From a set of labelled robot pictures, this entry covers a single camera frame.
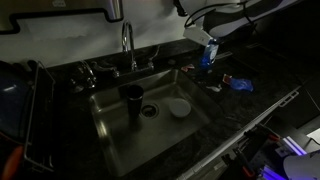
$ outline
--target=faucet spout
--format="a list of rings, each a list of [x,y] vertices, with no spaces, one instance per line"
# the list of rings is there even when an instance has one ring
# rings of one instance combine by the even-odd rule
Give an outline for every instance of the faucet spout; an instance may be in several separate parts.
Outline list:
[[[133,31],[130,21],[125,20],[122,25],[122,49],[123,52],[128,54],[128,31],[129,31],[129,41],[130,41],[130,53],[131,53],[131,71],[137,70],[137,63],[134,56],[134,41],[133,41]]]

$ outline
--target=faucet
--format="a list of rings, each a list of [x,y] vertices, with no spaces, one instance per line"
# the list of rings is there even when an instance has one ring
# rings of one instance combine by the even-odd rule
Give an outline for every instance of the faucet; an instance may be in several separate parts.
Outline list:
[[[130,36],[130,53],[131,53],[131,71],[138,70],[137,63],[135,61],[134,57],[134,42],[133,42],[133,31],[132,31],[132,25],[130,21],[125,20],[122,25],[122,49],[125,54],[128,54],[128,30],[129,30],[129,36]]]
[[[88,65],[87,62],[85,61],[80,61],[80,65],[83,69],[83,73],[85,73],[87,75],[87,83],[88,83],[88,87],[89,88],[94,88],[96,86],[96,81],[97,78],[96,76],[93,74],[92,69],[90,68],[90,66]]]

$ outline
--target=white bowl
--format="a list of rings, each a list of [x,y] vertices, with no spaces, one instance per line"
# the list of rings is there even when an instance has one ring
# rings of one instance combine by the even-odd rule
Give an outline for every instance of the white bowl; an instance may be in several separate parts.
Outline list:
[[[169,102],[169,109],[175,117],[182,118],[190,113],[191,106],[188,101],[176,98]]]

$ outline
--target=kitchen sink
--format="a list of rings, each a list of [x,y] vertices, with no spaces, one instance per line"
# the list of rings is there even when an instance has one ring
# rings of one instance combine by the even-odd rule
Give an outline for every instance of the kitchen sink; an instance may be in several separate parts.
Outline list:
[[[144,89],[140,115],[129,120],[126,88]],[[191,105],[183,118],[173,116],[169,103],[182,98]],[[123,176],[212,122],[215,102],[180,70],[172,69],[90,97],[93,119],[108,169]]]

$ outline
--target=red object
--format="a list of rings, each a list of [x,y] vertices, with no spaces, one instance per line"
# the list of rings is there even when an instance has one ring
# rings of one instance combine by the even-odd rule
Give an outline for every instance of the red object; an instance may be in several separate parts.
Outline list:
[[[280,141],[280,137],[274,134],[269,134],[269,139],[275,142],[279,142]]]
[[[248,170],[245,166],[242,166],[242,170],[244,172],[244,174],[246,175],[247,178],[253,178],[255,173],[254,172],[250,172],[250,170]]]
[[[230,85],[230,81],[231,81],[232,76],[229,76],[227,74],[223,75],[222,81],[228,85]]]
[[[181,67],[181,70],[184,71],[184,72],[188,72],[190,69],[194,69],[194,68],[195,67],[194,67],[193,64],[189,64],[189,65]]]
[[[4,166],[4,169],[1,175],[1,180],[13,179],[15,173],[19,168],[22,155],[23,155],[23,146],[18,146],[12,151],[12,153],[10,154]]]

